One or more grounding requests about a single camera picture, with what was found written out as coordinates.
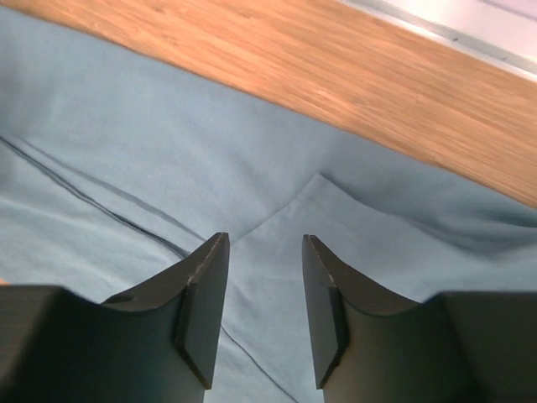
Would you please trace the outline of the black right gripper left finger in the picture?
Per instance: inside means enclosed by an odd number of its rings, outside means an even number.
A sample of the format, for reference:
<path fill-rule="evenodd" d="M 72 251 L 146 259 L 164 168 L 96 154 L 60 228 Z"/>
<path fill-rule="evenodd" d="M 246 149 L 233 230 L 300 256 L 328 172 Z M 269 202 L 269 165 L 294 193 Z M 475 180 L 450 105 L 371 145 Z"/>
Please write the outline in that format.
<path fill-rule="evenodd" d="M 201 402 L 211 388 L 230 243 L 109 297 L 56 285 L 1 289 L 4 402 Z"/>

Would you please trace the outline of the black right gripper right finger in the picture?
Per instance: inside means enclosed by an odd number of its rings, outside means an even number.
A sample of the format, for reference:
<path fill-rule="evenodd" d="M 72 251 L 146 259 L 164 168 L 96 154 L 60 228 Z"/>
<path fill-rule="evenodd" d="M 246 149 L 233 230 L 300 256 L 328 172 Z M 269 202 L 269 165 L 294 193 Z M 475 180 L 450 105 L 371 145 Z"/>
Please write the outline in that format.
<path fill-rule="evenodd" d="M 401 296 L 302 243 L 315 384 L 327 402 L 533 402 L 536 295 Z"/>

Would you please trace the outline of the blue-grey t shirt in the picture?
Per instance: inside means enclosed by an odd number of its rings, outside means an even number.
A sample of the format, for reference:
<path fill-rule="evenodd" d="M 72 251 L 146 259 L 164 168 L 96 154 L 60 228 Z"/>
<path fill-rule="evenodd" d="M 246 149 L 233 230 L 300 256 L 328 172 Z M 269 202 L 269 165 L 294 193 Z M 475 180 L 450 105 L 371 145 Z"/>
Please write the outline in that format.
<path fill-rule="evenodd" d="M 1 276 L 96 301 L 232 250 L 209 402 L 320 402 L 304 234 L 415 300 L 535 290 L 536 212 L 355 135 L 1 11 Z"/>

